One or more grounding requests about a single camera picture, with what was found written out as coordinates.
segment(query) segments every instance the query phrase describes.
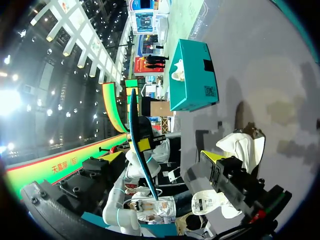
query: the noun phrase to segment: gray table surface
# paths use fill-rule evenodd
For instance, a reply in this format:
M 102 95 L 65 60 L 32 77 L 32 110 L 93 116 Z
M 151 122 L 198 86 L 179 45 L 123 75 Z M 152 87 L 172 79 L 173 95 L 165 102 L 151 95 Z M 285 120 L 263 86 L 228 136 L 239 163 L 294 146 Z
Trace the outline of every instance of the gray table surface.
M 196 160 L 197 130 L 209 131 L 204 134 L 205 150 L 221 154 L 218 140 L 254 122 L 266 135 L 258 176 L 265 179 L 267 191 L 280 185 L 292 193 L 277 218 L 279 230 L 306 197 L 318 170 L 320 69 L 295 27 L 271 1 L 205 2 L 208 12 L 194 39 L 208 44 L 219 103 L 179 113 L 181 176 L 194 192 L 209 187 L 201 172 L 191 182 L 186 174 Z M 220 214 L 216 210 L 209 215 L 217 232 L 229 227 Z

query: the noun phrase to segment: person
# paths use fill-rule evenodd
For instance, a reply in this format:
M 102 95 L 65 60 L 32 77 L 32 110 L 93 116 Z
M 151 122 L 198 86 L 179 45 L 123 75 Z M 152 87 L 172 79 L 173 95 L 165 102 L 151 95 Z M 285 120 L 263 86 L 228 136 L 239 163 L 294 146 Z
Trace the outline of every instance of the person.
M 144 64 L 166 64 L 165 60 L 146 60 Z
M 158 201 L 152 196 L 147 196 L 147 193 L 145 190 L 138 191 L 132 196 L 130 203 L 123 205 L 124 209 L 135 210 L 140 221 L 160 222 L 166 217 L 179 218 L 192 212 L 191 200 L 193 196 L 190 191 L 174 196 L 161 196 Z
M 151 54 L 145 58 L 147 61 L 164 61 L 169 60 L 169 57 L 165 56 L 152 56 Z
M 145 66 L 145 67 L 148 68 L 148 69 L 156 69 L 156 68 L 164 69 L 166 66 L 161 66 L 161 65 L 147 65 L 147 66 Z
M 153 49 L 163 49 L 164 46 L 158 46 L 158 45 L 148 45 L 147 48 L 153 50 Z

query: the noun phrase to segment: red stripe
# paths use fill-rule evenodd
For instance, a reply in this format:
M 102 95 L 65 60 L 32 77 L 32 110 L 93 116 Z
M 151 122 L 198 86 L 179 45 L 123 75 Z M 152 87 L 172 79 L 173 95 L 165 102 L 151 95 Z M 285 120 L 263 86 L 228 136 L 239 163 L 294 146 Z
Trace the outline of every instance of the red stripe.
M 15 166 L 15 167 L 12 167 L 12 168 L 8 168 L 6 171 L 9 172 L 9 171 L 12 171 L 12 170 L 16 170 L 16 169 L 24 168 L 24 167 L 31 166 L 31 165 L 34 165 L 34 164 L 42 163 L 42 162 L 44 162 L 44 161 L 47 161 L 47 160 L 50 160 L 50 159 L 54 159 L 54 158 L 57 158 L 57 157 L 61 157 L 61 156 L 63 156 L 63 155 L 70 154 L 70 153 L 73 153 L 73 152 L 76 152 L 76 151 L 79 151 L 79 150 L 83 150 L 83 149 L 85 149 L 85 148 L 92 147 L 92 146 L 94 146 L 94 145 L 102 144 L 102 143 L 104 143 L 104 142 L 106 142 L 106 141 L 108 141 L 108 140 L 110 140 L 110 139 L 117 138 L 117 137 L 119 137 L 119 136 L 121 136 L 121 135 L 110 137 L 110 138 L 106 139 L 106 140 L 103 141 L 103 142 L 97 142 L 97 143 L 94 143 L 94 144 L 92 144 L 92 145 L 86 145 L 86 146 L 84 146 L 84 147 L 82 147 L 82 148 L 80 148 L 80 149 L 77 149 L 77 150 L 71 150 L 71 151 L 68 151 L 68 152 L 64 152 L 64 153 L 59 154 L 59 155 L 57 155 L 57 156 L 52 156 L 52 157 L 45 158 L 45 159 L 42 159 L 42 160 L 39 160 L 39 161 L 34 161 L 34 162 L 31 162 L 31 163 L 28 163 L 28 164 L 24 164 L 24 165 L 21 165 L 21 166 Z

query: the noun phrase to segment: display screen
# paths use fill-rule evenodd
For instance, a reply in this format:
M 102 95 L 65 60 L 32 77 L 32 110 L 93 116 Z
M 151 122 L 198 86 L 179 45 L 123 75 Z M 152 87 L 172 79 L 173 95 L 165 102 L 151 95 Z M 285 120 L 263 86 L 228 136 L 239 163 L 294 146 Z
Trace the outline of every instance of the display screen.
M 152 32 L 153 28 L 153 12 L 140 12 L 135 14 L 136 27 L 138 33 Z

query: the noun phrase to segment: red banner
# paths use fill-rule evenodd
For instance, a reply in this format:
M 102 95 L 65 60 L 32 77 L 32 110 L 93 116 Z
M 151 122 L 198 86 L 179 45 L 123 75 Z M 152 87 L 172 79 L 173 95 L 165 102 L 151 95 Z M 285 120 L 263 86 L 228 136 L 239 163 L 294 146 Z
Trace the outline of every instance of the red banner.
M 142 57 L 136 57 L 134 61 L 134 72 L 135 73 L 163 73 L 164 68 L 148 68 L 146 66 L 151 65 L 145 63 L 146 59 Z

